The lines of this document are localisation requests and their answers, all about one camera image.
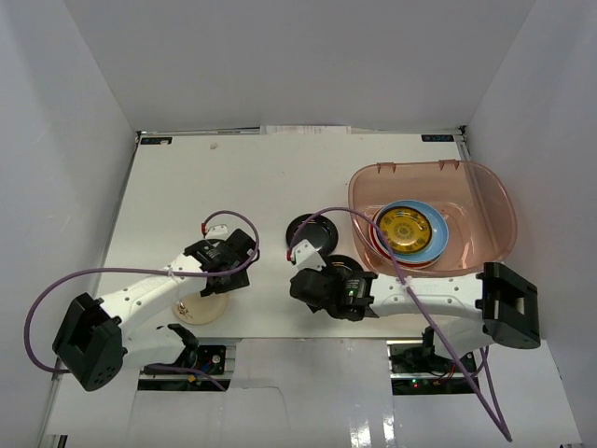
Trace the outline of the yellow patterned brown-rim plate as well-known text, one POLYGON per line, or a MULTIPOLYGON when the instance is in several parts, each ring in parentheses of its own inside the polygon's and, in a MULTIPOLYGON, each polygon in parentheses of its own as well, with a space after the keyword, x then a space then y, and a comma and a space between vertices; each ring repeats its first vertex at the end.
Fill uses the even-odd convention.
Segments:
POLYGON ((415 208, 396 206, 381 211, 376 219, 381 234, 392 252, 414 255, 425 250, 433 238, 428 218, 415 208))

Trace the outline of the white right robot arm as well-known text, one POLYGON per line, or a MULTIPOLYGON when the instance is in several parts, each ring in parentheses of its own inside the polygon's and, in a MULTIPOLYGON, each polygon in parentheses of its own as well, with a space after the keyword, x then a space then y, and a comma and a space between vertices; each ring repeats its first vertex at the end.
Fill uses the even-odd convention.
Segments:
POLYGON ((421 315, 428 324, 421 359, 434 372, 491 344, 517 350, 541 345, 536 286, 499 262, 444 278, 306 268, 291 278, 289 293, 338 320, 421 315))

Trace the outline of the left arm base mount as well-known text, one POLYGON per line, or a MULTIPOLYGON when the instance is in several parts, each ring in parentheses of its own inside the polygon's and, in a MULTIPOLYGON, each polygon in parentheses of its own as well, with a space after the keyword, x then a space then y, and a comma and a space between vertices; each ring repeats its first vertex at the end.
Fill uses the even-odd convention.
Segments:
POLYGON ((183 344, 183 351, 168 369, 146 366, 138 389, 159 392, 225 392, 232 368, 227 366, 229 347, 224 344, 199 343, 197 337, 179 324, 168 330, 183 344))

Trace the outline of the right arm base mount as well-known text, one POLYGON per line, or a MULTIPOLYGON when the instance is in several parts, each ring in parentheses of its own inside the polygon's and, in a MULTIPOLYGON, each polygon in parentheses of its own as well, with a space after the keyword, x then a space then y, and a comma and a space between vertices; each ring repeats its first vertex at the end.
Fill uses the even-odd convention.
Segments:
POLYGON ((474 393, 452 358, 436 355, 431 328, 427 328, 419 338, 399 339, 386 344, 395 397, 474 393))

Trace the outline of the cream plate with flowers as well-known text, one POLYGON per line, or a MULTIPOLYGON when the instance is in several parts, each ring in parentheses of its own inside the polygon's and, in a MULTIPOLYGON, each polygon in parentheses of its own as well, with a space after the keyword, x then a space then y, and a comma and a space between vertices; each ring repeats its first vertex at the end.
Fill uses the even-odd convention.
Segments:
POLYGON ((174 314, 189 325, 206 325, 217 320, 227 309, 228 294, 186 296, 173 306, 174 314))

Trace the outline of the black glossy plate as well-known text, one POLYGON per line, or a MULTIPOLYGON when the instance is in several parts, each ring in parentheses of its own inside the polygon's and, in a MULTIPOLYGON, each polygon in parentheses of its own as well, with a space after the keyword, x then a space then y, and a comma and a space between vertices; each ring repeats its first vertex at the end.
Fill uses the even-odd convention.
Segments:
POLYGON ((324 261, 331 272, 343 279, 346 279, 355 273, 363 272, 362 266, 355 259, 345 255, 329 255, 324 258, 324 261))
MULTIPOLYGON (((290 246, 299 225, 310 215, 295 217, 285 231, 286 245, 290 246)), ((309 220, 305 228, 299 233, 298 239, 307 239, 322 257, 331 255, 339 242, 339 232, 335 224, 327 217, 318 216, 309 220)))

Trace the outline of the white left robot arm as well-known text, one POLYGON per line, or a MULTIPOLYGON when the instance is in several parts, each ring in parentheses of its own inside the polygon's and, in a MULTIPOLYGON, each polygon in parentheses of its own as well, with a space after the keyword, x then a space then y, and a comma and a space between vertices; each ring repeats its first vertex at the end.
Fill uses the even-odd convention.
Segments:
POLYGON ((247 287, 239 267, 256 251, 256 241, 237 229, 226 239, 188 246, 162 275, 94 299, 83 293, 69 304, 52 349, 88 392, 112 381, 123 367, 186 372, 197 361, 197 338, 177 323, 150 328, 147 321, 182 299, 247 287))

